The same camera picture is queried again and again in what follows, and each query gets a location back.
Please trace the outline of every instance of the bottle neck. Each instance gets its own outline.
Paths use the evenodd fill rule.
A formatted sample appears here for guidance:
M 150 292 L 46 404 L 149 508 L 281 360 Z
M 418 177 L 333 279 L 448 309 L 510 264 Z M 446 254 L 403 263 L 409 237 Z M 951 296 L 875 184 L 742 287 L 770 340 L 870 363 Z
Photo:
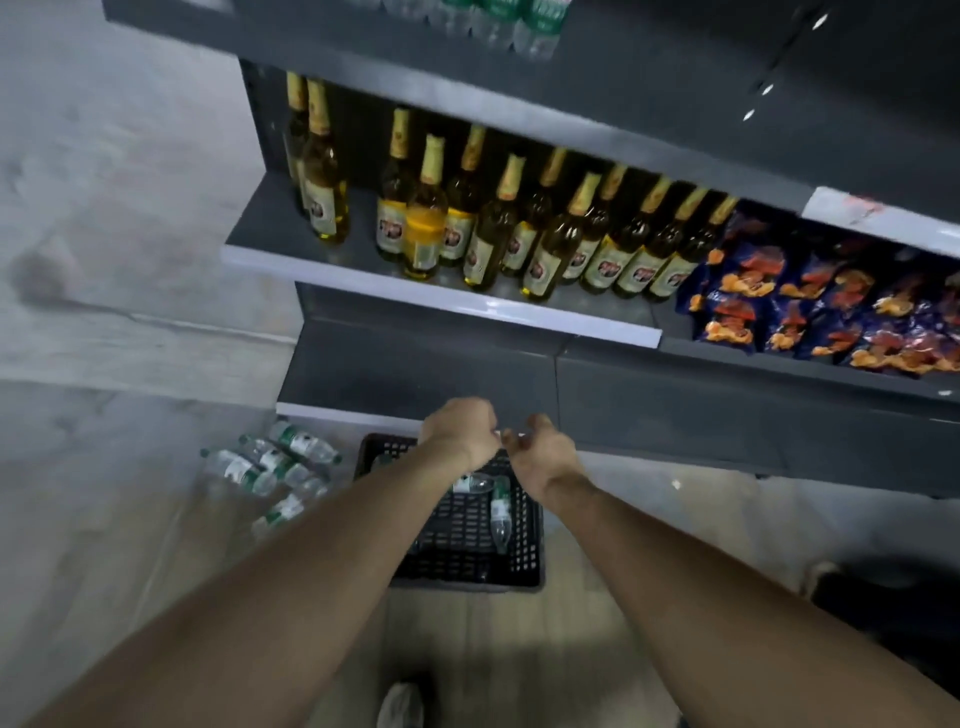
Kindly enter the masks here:
M 554 147 L 550 153 L 550 159 L 543 165 L 543 171 L 540 172 L 540 186 L 552 187 L 557 183 L 560 177 L 560 170 L 564 166 L 566 159 L 566 149 L 564 147 Z
M 660 204 L 663 202 L 663 198 L 666 196 L 666 191 L 670 189 L 671 184 L 672 181 L 670 178 L 660 175 L 657 183 L 654 184 L 654 188 L 643 198 L 643 203 L 640 205 L 640 212 L 647 215 L 652 215 L 656 212 L 657 208 L 660 207 Z
M 570 200 L 566 211 L 577 217 L 586 215 L 590 203 L 593 202 L 593 193 L 596 191 L 599 183 L 600 175 L 595 172 L 587 172 L 584 180 L 580 182 L 580 186 L 577 187 L 577 191 L 574 193 L 573 199 Z
M 733 212 L 733 208 L 736 207 L 736 204 L 740 202 L 739 197 L 734 197 L 733 195 L 727 195 L 722 203 L 717 206 L 717 209 L 713 211 L 713 214 L 710 215 L 709 223 L 717 228 L 727 222 L 727 218 L 730 217 L 730 213 Z
M 600 187 L 599 197 L 601 200 L 608 203 L 616 197 L 625 174 L 627 174 L 626 164 L 615 164 L 613 166 L 613 169 L 607 173 L 607 177 L 603 180 L 603 186 Z
M 394 130 L 390 136 L 390 156 L 394 159 L 407 159 L 409 147 L 410 111 L 394 109 Z
M 428 134 L 426 149 L 423 152 L 423 166 L 420 169 L 420 181 L 424 184 L 440 184 L 444 175 L 444 138 Z
M 306 87 L 310 98 L 310 132 L 317 136 L 329 136 L 330 114 L 326 110 L 324 85 L 311 79 L 306 83 Z
M 287 71 L 287 104 L 294 111 L 306 111 L 306 84 L 293 71 Z
M 525 161 L 525 158 L 517 155 L 510 155 L 510 158 L 507 159 L 507 168 L 503 170 L 500 184 L 496 187 L 498 200 L 510 202 L 516 199 L 516 191 L 520 189 L 520 178 L 523 176 L 523 163 Z
M 695 187 L 694 190 L 686 196 L 686 199 L 680 207 L 677 208 L 677 212 L 673 216 L 674 221 L 682 225 L 689 220 L 690 215 L 693 214 L 697 205 L 703 201 L 708 192 L 709 190 L 706 187 Z
M 483 151 L 483 140 L 486 135 L 486 127 L 482 127 L 479 124 L 474 124 L 470 127 L 467 146 L 464 147 L 464 155 L 460 158 L 460 167 L 465 172 L 472 172 L 480 163 L 480 153 Z

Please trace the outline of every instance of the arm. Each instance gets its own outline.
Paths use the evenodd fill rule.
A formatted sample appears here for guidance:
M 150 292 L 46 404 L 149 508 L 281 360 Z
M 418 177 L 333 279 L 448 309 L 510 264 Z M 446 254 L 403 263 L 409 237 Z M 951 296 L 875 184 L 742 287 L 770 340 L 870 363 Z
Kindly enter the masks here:
M 594 487 L 545 415 L 503 433 L 523 487 L 553 511 L 641 631 L 695 728 L 960 725 L 960 703 L 750 567 Z
M 129 637 L 33 726 L 302 721 L 430 512 L 499 448 L 485 400 L 452 400 L 420 445 L 323 500 Z

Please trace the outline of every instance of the yellow liquid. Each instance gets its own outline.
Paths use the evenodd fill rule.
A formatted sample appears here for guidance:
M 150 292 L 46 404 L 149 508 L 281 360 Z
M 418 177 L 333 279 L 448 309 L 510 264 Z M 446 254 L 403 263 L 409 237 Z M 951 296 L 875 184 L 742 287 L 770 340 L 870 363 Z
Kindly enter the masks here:
M 445 228 L 445 209 L 422 206 L 407 208 L 407 222 L 403 229 L 405 275 L 426 280 L 437 272 Z

